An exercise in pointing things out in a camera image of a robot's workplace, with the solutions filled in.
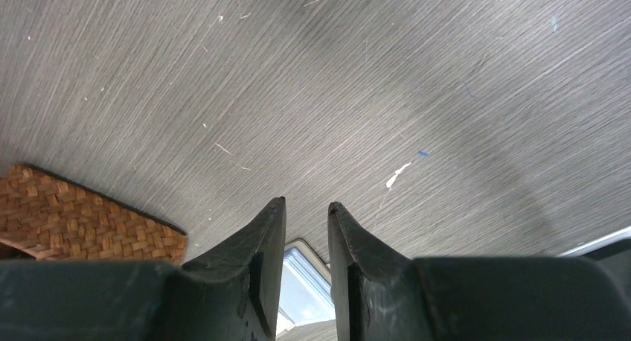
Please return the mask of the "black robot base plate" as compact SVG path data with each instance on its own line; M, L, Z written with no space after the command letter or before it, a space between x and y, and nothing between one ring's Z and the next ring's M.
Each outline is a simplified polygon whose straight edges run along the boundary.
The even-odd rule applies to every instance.
M562 257L584 257L595 261L619 284L630 302L630 227L585 243Z

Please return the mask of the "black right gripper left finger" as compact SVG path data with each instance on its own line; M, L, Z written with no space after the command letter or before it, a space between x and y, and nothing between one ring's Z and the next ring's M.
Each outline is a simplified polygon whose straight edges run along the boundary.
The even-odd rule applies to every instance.
M212 249L160 260L4 261L3 340L274 340L286 201Z

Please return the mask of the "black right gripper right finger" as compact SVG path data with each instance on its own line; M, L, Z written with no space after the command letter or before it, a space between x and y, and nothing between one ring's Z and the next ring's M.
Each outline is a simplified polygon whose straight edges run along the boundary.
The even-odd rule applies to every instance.
M328 208L340 340L628 340L630 303L588 258L410 259Z

